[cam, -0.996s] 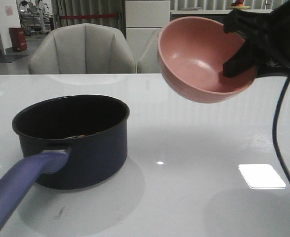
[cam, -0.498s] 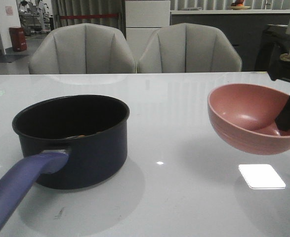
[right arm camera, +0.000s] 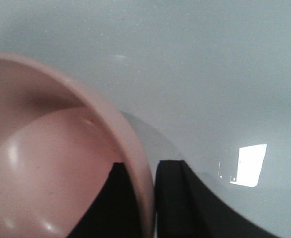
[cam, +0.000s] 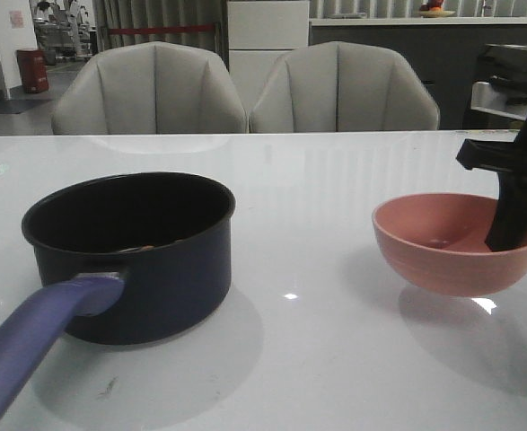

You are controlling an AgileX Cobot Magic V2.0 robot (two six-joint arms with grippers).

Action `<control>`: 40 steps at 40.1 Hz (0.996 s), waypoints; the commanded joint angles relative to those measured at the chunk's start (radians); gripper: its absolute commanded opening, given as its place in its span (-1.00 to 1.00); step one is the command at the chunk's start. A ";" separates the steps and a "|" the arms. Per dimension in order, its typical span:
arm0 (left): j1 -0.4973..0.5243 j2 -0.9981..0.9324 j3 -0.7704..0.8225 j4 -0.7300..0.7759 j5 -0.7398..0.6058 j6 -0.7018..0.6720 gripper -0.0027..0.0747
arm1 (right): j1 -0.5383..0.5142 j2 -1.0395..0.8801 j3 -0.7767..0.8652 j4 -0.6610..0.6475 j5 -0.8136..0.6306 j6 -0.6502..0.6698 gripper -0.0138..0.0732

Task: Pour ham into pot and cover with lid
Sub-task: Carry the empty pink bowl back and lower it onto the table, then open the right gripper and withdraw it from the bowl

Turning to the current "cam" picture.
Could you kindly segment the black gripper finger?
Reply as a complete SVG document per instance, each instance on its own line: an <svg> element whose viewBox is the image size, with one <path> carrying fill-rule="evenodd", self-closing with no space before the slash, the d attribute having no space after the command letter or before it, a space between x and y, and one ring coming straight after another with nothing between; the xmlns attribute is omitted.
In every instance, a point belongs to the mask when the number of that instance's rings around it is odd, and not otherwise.
<svg viewBox="0 0 527 431"><path fill-rule="evenodd" d="M527 233L527 119L493 166L499 196L486 245L492 251L509 251L517 248Z"/></svg>

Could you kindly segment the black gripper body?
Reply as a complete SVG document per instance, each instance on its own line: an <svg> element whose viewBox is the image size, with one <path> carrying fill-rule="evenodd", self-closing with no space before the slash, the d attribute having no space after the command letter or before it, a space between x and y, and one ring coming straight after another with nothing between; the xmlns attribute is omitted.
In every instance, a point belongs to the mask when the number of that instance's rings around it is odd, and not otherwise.
<svg viewBox="0 0 527 431"><path fill-rule="evenodd" d="M486 245L492 251L519 247L527 234L527 154L509 142L466 139L456 160L469 171L497 174L498 199Z"/></svg>

